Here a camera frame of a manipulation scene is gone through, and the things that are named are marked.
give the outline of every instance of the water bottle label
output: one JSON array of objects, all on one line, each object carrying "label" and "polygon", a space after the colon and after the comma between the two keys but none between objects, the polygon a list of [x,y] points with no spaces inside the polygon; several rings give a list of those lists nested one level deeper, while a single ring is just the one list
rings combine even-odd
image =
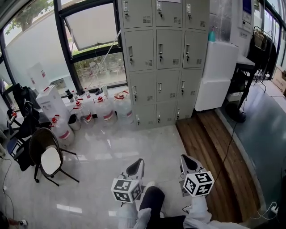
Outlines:
[{"label": "water bottle label", "polygon": [[112,116],[113,116],[113,110],[112,110],[108,115],[103,116],[104,121],[108,121],[109,119],[111,119],[111,118],[112,118]]},{"label": "water bottle label", "polygon": [[130,118],[132,116],[132,110],[127,113],[127,117]]},{"label": "water bottle label", "polygon": [[91,115],[91,113],[89,113],[89,115],[85,119],[87,122],[89,122],[92,118],[93,116]]},{"label": "water bottle label", "polygon": [[61,135],[59,138],[62,139],[62,140],[66,140],[69,137],[70,134],[71,133],[69,131],[67,131],[67,132],[65,132],[64,135]]}]

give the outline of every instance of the gray metal locker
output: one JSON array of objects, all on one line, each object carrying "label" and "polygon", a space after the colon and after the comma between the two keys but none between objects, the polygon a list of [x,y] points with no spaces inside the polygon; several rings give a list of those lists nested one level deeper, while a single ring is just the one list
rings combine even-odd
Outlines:
[{"label": "gray metal locker", "polygon": [[206,57],[206,47],[206,33],[186,31],[183,68],[203,67]]},{"label": "gray metal locker", "polygon": [[178,100],[176,111],[175,111],[175,119],[187,119],[192,116],[193,108],[195,106],[196,98],[188,99],[188,100]]},{"label": "gray metal locker", "polygon": [[185,0],[185,27],[209,30],[210,0]]},{"label": "gray metal locker", "polygon": [[157,102],[174,100],[177,95],[179,70],[157,72]]},{"label": "gray metal locker", "polygon": [[182,31],[157,30],[157,67],[178,68],[181,62]]},{"label": "gray metal locker", "polygon": [[202,70],[183,70],[181,81],[179,82],[177,99],[195,98],[198,93],[202,78]]},{"label": "gray metal locker", "polygon": [[152,0],[122,1],[124,28],[153,26]]},{"label": "gray metal locker", "polygon": [[126,32],[125,43],[130,72],[154,69],[152,30]]},{"label": "gray metal locker", "polygon": [[154,103],[154,73],[130,74],[134,105]]},{"label": "gray metal locker", "polygon": [[182,27],[182,3],[156,1],[157,27]]},{"label": "gray metal locker", "polygon": [[159,102],[156,107],[156,125],[165,126],[174,123],[176,101]]},{"label": "gray metal locker", "polygon": [[154,125],[154,105],[134,106],[133,113],[137,128],[152,128]]}]

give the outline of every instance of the tree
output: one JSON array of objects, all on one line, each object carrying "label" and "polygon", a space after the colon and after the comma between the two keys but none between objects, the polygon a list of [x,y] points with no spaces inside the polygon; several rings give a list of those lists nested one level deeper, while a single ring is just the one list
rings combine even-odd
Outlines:
[{"label": "tree", "polygon": [[35,17],[47,12],[49,7],[53,7],[53,5],[53,1],[51,0],[36,0],[32,2],[13,18],[10,27],[5,34],[8,35],[15,27],[22,28],[22,31],[24,32],[32,25]]}]

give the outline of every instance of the wooden floor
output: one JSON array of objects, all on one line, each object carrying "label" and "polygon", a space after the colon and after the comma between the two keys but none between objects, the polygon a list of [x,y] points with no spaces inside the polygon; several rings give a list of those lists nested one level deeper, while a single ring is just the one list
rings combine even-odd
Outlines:
[{"label": "wooden floor", "polygon": [[260,208],[254,182],[234,141],[229,145],[231,135],[216,113],[179,120],[177,129],[187,154],[198,159],[214,179],[219,174],[206,198],[212,220],[243,222],[254,216]]}]

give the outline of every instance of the power plug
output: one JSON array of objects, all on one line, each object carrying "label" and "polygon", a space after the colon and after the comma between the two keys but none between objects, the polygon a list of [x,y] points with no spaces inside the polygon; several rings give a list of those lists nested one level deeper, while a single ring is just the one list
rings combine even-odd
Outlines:
[{"label": "power plug", "polygon": [[278,214],[278,209],[279,209],[279,207],[273,206],[273,207],[271,208],[271,211],[277,215],[277,214]]}]

